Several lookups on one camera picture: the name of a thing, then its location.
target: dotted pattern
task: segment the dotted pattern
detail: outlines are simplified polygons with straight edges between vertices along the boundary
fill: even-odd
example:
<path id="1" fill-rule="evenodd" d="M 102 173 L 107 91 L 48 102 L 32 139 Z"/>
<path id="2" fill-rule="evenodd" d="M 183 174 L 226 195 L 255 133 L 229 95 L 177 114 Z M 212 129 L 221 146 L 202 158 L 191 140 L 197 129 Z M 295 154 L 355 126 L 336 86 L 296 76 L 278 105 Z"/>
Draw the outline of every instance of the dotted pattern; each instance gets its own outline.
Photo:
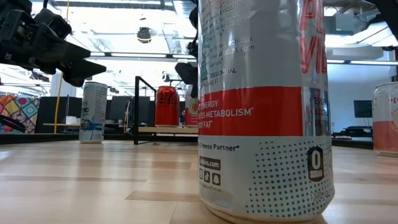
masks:
<path id="1" fill-rule="evenodd" d="M 308 179 L 307 151 L 313 146 L 323 149 L 325 176 L 320 182 Z M 251 172 L 253 183 L 246 213 L 275 218 L 319 215 L 335 192 L 329 153 L 331 142 L 260 142 L 255 154 L 256 169 Z"/>

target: can lid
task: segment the can lid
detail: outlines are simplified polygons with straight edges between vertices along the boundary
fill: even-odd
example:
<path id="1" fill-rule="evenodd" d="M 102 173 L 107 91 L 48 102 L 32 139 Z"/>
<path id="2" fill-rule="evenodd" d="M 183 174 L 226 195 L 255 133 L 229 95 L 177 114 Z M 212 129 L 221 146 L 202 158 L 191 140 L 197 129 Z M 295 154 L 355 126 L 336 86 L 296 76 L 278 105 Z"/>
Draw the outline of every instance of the can lid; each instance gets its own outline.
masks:
<path id="1" fill-rule="evenodd" d="M 393 85 L 393 84 L 398 84 L 398 82 L 390 82 L 390 83 L 380 84 L 380 85 L 377 85 L 376 88 L 379 88 L 380 86 Z"/>
<path id="2" fill-rule="evenodd" d="M 160 86 L 159 88 L 173 88 L 173 89 L 175 89 L 174 86 Z"/>

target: energy drink can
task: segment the energy drink can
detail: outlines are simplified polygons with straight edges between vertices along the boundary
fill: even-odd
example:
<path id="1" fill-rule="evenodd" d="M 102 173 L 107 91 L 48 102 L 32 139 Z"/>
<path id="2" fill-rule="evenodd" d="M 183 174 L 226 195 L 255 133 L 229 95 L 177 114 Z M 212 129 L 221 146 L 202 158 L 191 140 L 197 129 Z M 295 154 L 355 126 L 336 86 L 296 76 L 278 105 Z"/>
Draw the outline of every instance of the energy drink can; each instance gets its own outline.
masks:
<path id="1" fill-rule="evenodd" d="M 185 126 L 197 128 L 199 100 L 191 97 L 192 88 L 192 85 L 190 85 L 185 95 Z"/>
<path id="2" fill-rule="evenodd" d="M 373 100 L 374 150 L 398 157 L 398 83 L 376 87 Z"/>
<path id="3" fill-rule="evenodd" d="M 305 222 L 335 189 L 322 0 L 199 0 L 199 183 L 235 223 Z"/>
<path id="4" fill-rule="evenodd" d="M 81 143 L 102 143 L 108 87 L 102 83 L 86 82 L 83 89 L 79 141 Z"/>

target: coca-cola can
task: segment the coca-cola can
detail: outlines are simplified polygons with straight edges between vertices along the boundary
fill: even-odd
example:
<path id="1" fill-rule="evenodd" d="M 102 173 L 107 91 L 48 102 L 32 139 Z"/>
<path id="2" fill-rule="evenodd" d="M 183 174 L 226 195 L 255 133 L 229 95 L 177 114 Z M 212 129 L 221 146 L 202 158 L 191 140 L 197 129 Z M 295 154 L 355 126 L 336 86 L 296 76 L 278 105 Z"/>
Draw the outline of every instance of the coca-cola can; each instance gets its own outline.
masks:
<path id="1" fill-rule="evenodd" d="M 156 93 L 155 125 L 177 127 L 180 124 L 180 98 L 175 87 L 160 86 Z"/>

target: red stripe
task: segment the red stripe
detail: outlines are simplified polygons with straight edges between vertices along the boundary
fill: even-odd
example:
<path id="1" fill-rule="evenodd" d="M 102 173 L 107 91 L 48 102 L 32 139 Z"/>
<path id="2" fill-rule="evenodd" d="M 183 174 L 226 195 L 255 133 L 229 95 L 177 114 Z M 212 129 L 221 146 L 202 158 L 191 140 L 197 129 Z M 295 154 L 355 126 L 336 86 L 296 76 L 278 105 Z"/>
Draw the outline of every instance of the red stripe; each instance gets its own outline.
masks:
<path id="1" fill-rule="evenodd" d="M 373 122 L 374 149 L 398 152 L 398 128 L 393 121 Z"/>
<path id="2" fill-rule="evenodd" d="M 203 108 L 212 101 L 214 107 Z M 223 111 L 224 117 L 217 117 Z M 267 86 L 219 91 L 201 98 L 199 134 L 303 136 L 302 119 L 301 87 Z"/>

